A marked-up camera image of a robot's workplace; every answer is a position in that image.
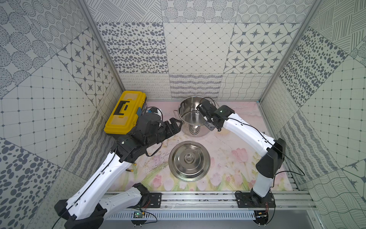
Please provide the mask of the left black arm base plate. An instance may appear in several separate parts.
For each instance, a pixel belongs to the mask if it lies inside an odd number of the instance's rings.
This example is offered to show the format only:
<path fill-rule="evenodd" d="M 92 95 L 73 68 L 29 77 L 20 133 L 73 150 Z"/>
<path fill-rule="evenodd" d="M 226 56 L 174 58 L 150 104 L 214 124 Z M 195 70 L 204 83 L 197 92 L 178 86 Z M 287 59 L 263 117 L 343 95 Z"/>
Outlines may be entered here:
<path fill-rule="evenodd" d="M 142 208 L 160 208 L 162 202 L 162 193 L 149 193 L 149 194 L 143 194 L 140 201 L 135 205 L 134 207 L 137 209 Z"/>

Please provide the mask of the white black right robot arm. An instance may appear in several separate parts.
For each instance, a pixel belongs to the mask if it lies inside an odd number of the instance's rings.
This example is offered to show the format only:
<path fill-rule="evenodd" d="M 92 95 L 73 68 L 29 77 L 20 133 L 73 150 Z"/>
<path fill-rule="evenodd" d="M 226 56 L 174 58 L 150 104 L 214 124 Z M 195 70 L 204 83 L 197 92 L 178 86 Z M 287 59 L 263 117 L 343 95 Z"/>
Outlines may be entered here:
<path fill-rule="evenodd" d="M 286 142 L 281 138 L 275 140 L 263 134 L 230 107 L 223 105 L 216 108 L 205 98 L 196 107 L 196 112 L 205 119 L 204 124 L 211 131 L 215 128 L 218 131 L 225 128 L 244 140 L 261 156 L 255 165 L 258 175 L 247 198 L 253 205 L 258 206 L 270 193 L 275 176 L 282 167 Z"/>

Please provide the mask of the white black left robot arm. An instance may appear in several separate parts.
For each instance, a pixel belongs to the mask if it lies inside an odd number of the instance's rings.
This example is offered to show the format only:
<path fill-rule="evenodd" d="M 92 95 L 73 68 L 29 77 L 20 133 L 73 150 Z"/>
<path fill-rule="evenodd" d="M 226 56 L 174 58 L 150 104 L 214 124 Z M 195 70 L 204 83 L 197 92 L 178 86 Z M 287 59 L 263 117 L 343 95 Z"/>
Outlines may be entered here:
<path fill-rule="evenodd" d="M 105 161 L 86 184 L 69 199 L 59 200 L 54 209 L 59 218 L 66 222 L 66 229 L 97 229 L 104 219 L 124 209 L 141 210 L 150 203 L 150 192 L 142 184 L 136 183 L 129 190 L 111 198 L 104 194 L 140 156 L 148 156 L 147 149 L 161 144 L 181 131 L 183 121 L 170 118 L 163 120 L 157 107 L 144 110 L 138 117 L 136 126 L 120 135 Z"/>

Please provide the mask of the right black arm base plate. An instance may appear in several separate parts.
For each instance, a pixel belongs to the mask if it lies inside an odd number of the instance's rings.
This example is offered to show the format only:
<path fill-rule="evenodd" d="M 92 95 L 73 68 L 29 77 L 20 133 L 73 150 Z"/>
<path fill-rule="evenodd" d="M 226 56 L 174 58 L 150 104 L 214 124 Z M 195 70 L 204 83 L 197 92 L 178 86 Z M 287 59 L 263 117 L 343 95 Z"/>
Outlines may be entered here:
<path fill-rule="evenodd" d="M 236 191 L 234 194 L 238 208 L 275 208 L 275 198 L 271 192 L 260 197 L 254 192 Z"/>

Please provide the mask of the stainless steel pot lid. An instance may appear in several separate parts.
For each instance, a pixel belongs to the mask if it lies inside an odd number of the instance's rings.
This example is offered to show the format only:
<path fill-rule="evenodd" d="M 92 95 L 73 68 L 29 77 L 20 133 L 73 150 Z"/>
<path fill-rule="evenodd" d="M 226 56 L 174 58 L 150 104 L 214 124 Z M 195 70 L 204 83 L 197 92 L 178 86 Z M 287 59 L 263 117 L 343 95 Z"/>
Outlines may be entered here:
<path fill-rule="evenodd" d="M 211 166 L 211 157 L 202 144 L 184 141 L 172 149 L 168 164 L 174 177 L 191 183 L 207 175 Z"/>

